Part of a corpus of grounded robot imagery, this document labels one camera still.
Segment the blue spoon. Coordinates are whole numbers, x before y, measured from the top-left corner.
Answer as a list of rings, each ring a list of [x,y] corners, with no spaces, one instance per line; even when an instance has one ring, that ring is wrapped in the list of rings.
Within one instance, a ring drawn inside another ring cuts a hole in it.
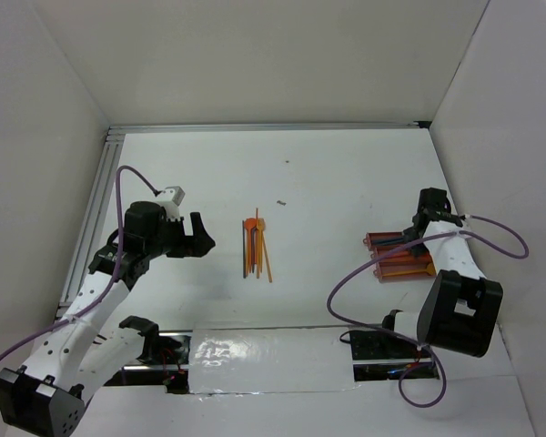
[[[372,242],[375,244],[399,244],[404,241],[404,236],[402,234],[396,235],[382,235],[377,234],[372,238]]]

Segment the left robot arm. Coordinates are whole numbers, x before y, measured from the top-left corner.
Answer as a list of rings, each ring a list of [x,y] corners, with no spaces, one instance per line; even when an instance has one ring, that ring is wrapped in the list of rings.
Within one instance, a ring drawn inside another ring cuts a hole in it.
[[[69,436],[95,393],[121,367],[157,359],[162,340],[152,320],[128,316],[108,334],[101,330],[153,259],[202,258],[215,247],[199,213],[190,215],[190,234],[176,214],[166,202],[130,205],[54,331],[17,369],[0,370],[5,424],[35,436]]]

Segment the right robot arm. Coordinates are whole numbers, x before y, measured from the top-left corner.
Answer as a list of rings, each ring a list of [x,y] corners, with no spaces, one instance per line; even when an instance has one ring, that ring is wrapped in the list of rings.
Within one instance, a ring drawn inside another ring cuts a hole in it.
[[[445,190],[420,191],[412,226],[403,235],[409,241],[427,239],[411,250],[429,253],[436,277],[414,337],[421,345],[481,358],[490,347],[503,290],[475,263],[467,231],[464,219],[451,212]]]

